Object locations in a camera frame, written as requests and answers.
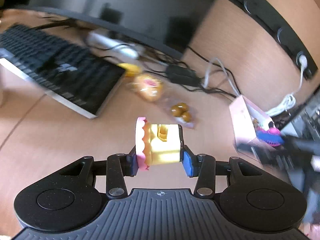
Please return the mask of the yellow pink toy cake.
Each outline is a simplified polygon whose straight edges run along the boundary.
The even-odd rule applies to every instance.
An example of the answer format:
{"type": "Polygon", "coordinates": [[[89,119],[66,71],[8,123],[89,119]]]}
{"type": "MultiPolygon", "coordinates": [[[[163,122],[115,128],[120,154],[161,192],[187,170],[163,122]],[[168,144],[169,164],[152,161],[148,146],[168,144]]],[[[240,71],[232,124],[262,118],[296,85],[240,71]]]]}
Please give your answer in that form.
{"type": "Polygon", "coordinates": [[[152,124],[145,117],[136,121],[135,148],[140,170],[150,166],[178,163],[184,148],[183,130],[179,124],[152,124]]]}

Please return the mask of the packaged brown candies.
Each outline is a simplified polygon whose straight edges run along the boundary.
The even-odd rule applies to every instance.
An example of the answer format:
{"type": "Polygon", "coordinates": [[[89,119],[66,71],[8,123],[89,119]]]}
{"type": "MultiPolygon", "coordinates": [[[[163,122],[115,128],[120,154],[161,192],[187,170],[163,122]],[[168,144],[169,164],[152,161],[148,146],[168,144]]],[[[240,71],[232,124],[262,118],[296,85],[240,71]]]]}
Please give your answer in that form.
{"type": "Polygon", "coordinates": [[[189,129],[196,127],[197,110],[187,101],[175,97],[162,98],[159,106],[177,124],[189,129]]]}

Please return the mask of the packaged yellow pastry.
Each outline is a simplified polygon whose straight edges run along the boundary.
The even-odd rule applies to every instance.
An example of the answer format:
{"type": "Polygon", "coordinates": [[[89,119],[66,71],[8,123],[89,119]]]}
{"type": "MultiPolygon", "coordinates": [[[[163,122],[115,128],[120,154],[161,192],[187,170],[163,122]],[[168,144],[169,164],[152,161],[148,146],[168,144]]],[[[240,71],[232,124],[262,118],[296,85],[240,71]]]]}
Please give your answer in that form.
{"type": "Polygon", "coordinates": [[[127,84],[127,88],[148,102],[159,101],[167,90],[161,79],[149,73],[134,76],[127,84]]]}

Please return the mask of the pink cardboard box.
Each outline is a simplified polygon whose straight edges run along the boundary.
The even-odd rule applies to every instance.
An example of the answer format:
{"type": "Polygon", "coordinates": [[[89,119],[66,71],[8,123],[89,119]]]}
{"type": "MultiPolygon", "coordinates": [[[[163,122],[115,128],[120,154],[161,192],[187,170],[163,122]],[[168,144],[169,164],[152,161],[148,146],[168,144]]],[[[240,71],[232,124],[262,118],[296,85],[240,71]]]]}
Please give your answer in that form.
{"type": "Polygon", "coordinates": [[[258,139],[253,124],[253,120],[256,119],[261,129],[268,130],[268,124],[272,122],[271,117],[243,95],[237,97],[229,105],[229,111],[236,145],[240,143],[253,144],[273,150],[273,147],[258,139]]]}

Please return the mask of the pink plastic basket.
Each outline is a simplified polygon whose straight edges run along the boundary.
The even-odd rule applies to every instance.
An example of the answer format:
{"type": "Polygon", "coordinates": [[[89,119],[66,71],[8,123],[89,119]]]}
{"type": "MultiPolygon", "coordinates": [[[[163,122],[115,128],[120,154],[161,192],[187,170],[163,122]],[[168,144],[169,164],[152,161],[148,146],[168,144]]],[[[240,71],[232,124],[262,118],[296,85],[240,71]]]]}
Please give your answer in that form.
{"type": "Polygon", "coordinates": [[[258,129],[256,131],[256,136],[259,140],[264,141],[273,147],[280,146],[284,143],[280,130],[275,127],[271,127],[267,131],[264,129],[258,129]]]}

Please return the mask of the black keyboard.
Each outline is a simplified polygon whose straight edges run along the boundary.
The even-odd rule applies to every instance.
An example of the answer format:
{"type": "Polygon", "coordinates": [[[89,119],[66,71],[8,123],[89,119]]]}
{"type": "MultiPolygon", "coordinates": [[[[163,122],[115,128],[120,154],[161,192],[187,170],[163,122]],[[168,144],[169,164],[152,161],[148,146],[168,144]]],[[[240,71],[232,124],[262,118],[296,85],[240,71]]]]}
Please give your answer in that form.
{"type": "Polygon", "coordinates": [[[1,33],[1,64],[88,119],[99,115],[125,73],[85,47],[22,24],[1,33]]]}

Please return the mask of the black power adapter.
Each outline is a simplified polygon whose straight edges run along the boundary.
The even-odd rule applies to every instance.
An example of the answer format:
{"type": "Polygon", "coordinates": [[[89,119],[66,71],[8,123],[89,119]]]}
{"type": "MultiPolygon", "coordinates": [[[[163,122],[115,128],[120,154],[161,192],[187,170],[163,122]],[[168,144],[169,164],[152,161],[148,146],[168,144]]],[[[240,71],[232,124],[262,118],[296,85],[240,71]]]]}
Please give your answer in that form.
{"type": "Polygon", "coordinates": [[[178,65],[170,64],[165,69],[165,74],[171,83],[190,87],[199,87],[201,79],[195,71],[178,65]]]}

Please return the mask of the white power strip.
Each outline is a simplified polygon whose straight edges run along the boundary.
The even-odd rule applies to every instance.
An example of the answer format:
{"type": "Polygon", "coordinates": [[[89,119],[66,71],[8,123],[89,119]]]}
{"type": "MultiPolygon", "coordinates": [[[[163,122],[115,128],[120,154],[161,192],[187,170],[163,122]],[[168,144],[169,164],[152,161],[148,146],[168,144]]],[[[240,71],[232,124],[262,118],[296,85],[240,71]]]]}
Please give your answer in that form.
{"type": "Polygon", "coordinates": [[[110,34],[106,29],[95,29],[88,33],[85,41],[94,48],[103,51],[116,51],[135,60],[145,52],[143,46],[111,38],[110,34]]]}

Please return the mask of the computer monitor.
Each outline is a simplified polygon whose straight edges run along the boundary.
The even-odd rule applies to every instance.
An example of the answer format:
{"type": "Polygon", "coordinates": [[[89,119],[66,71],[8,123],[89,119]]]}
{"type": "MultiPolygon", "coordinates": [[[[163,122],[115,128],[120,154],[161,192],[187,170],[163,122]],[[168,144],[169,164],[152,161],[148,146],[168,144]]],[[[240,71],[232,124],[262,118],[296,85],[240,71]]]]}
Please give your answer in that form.
{"type": "Polygon", "coordinates": [[[215,0],[29,0],[28,8],[90,22],[180,59],[215,0]]]}

